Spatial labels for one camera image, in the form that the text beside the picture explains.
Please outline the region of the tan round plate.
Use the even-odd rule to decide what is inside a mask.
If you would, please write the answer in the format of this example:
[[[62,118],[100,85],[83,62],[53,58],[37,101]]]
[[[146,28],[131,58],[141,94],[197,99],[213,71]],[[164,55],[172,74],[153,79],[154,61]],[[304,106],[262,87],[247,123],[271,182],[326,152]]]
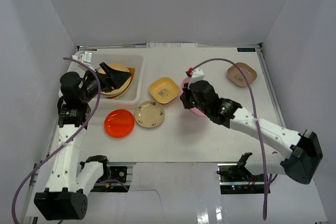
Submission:
[[[111,63],[111,64],[108,64],[109,67],[115,69],[115,70],[119,70],[119,71],[123,71],[123,72],[128,72],[130,73],[130,71],[128,70],[128,68],[124,65],[121,65],[121,64],[117,64],[117,63]],[[113,91],[110,91],[112,93],[119,93],[119,92],[122,92],[126,87],[127,85],[129,84],[130,82],[130,78],[131,76],[128,78],[128,80],[121,86],[121,88],[119,89],[114,89]]]

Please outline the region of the pink round plate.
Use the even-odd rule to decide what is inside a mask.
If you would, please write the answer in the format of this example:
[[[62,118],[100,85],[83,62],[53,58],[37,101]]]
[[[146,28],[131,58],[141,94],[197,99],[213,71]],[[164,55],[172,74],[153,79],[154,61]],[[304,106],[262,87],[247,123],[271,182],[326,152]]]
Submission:
[[[185,79],[182,81],[182,83],[181,83],[181,92],[183,92],[184,85],[185,85],[186,83],[189,83],[189,81],[190,81],[190,78],[189,78],[189,77],[185,78]],[[197,109],[197,108],[191,108],[190,111],[192,111],[193,113],[195,113],[195,114],[198,115],[198,116],[205,116],[205,114],[202,113],[202,112],[201,112],[199,109]]]

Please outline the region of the yellow square panda dish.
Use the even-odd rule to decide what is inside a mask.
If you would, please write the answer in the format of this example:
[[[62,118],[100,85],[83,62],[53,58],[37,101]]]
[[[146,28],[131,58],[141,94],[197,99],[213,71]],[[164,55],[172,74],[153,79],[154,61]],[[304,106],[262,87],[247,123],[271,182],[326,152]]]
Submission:
[[[149,93],[158,103],[167,104],[179,95],[180,87],[171,78],[162,77],[150,85]]]

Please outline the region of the brown square dish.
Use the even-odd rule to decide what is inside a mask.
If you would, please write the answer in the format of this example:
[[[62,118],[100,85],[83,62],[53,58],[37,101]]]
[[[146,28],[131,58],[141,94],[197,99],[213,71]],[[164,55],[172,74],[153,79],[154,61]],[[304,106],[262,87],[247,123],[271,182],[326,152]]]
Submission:
[[[257,72],[243,62],[237,62],[236,65],[241,69],[241,71],[244,73],[245,77],[247,78],[249,84],[252,84],[257,79]],[[231,66],[227,70],[227,76],[229,80],[237,85],[240,88],[246,88],[247,82],[242,75],[242,73],[235,67]]]

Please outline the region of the woven fan-shaped basket plate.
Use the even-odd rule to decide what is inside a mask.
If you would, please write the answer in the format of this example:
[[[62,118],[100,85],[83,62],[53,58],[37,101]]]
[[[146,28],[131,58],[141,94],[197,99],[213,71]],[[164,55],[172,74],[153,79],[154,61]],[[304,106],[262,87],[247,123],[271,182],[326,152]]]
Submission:
[[[118,97],[122,96],[128,89],[129,87],[131,86],[132,82],[133,82],[133,79],[134,79],[134,76],[135,76],[135,72],[136,72],[136,68],[128,68],[128,70],[130,71],[131,73],[131,78],[130,78],[130,82],[129,84],[127,85],[127,87],[122,91],[123,93],[121,95],[119,95]]]

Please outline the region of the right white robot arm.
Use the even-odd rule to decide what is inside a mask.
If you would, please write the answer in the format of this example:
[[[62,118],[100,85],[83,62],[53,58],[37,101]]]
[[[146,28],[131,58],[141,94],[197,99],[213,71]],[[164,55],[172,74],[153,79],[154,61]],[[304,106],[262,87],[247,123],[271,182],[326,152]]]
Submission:
[[[288,177],[300,184],[311,182],[323,158],[315,132],[305,130],[301,133],[256,119],[241,104],[219,97],[205,80],[185,83],[182,91],[180,99],[185,109],[196,108],[213,123],[245,133],[272,147],[284,157],[280,166]]]

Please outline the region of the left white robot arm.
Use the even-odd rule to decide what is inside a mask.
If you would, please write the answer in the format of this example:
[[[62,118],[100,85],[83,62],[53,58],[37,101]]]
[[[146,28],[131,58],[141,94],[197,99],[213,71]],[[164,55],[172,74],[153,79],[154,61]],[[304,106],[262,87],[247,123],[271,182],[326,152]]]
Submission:
[[[104,62],[100,67],[103,73],[88,69],[82,77],[71,71],[60,78],[58,148],[49,155],[54,164],[45,189],[34,197],[35,206],[48,221],[82,220],[87,212],[88,194],[97,182],[110,178],[108,158],[96,155],[81,162],[80,147],[95,112],[89,102],[101,92],[121,88],[131,73],[113,69]]]

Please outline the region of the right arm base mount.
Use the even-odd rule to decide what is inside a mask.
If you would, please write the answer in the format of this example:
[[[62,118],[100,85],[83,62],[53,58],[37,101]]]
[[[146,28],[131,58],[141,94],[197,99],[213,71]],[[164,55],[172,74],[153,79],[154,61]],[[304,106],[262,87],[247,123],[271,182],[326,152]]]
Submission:
[[[245,167],[223,165],[218,167],[220,193],[222,195],[262,194],[264,185]]]

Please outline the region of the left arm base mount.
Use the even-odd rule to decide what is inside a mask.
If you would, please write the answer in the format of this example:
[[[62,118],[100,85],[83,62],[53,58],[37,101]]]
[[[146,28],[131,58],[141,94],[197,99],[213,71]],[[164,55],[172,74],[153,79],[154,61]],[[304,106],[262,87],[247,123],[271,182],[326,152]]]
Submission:
[[[129,190],[127,182],[128,168],[126,166],[111,166],[110,177],[98,184],[100,189],[109,193],[126,193]]]

